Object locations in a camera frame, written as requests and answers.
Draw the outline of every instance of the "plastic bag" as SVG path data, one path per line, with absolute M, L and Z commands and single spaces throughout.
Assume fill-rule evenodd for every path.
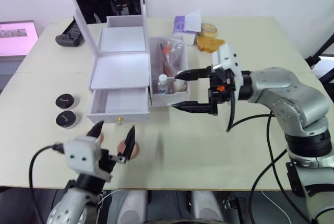
M 163 72 L 168 77 L 174 77 L 180 70 L 184 42 L 178 39 L 165 38 L 160 42 Z

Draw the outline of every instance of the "bread slice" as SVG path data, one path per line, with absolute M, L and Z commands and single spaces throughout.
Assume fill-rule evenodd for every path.
M 198 49 L 208 53 L 213 53 L 217 51 L 222 44 L 225 44 L 224 40 L 219 40 L 205 36 L 197 36 L 196 39 L 196 45 Z

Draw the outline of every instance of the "small bottle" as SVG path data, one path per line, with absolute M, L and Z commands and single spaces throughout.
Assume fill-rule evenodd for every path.
M 167 83 L 167 75 L 166 74 L 159 75 L 158 89 L 159 89 L 159 93 L 167 93 L 168 83 Z
M 175 92 L 184 92 L 187 90 L 187 85 L 184 80 L 181 79 L 175 79 L 173 83 L 174 93 Z

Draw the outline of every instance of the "black remote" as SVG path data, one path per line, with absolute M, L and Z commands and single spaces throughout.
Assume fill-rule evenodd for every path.
M 75 19 L 65 31 L 56 36 L 56 42 L 61 46 L 78 46 L 82 40 L 82 34 Z

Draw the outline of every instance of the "white cable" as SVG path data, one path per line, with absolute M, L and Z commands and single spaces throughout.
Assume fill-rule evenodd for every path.
M 264 196 L 265 198 L 267 198 L 271 203 L 273 203 L 279 210 L 281 210 L 282 213 L 284 213 L 284 215 L 287 217 L 289 223 L 292 224 L 292 222 L 291 222 L 289 216 L 286 214 L 286 212 L 284 212 L 284 210 L 283 210 L 282 208 L 280 208 L 275 202 L 273 202 L 273 200 L 270 199 L 270 198 L 269 198 L 263 191 L 261 191 L 261 193 L 263 194 L 263 196 Z
M 105 197 L 103 197 L 103 198 L 99 201 L 98 205 L 100 205 L 100 204 L 101 204 L 107 197 L 109 197 L 109 196 L 112 195 L 113 193 L 116 193 L 116 192 L 119 192 L 119 191 L 122 191 L 122 190 L 119 189 L 119 190 L 112 191 L 111 193 L 107 194 Z

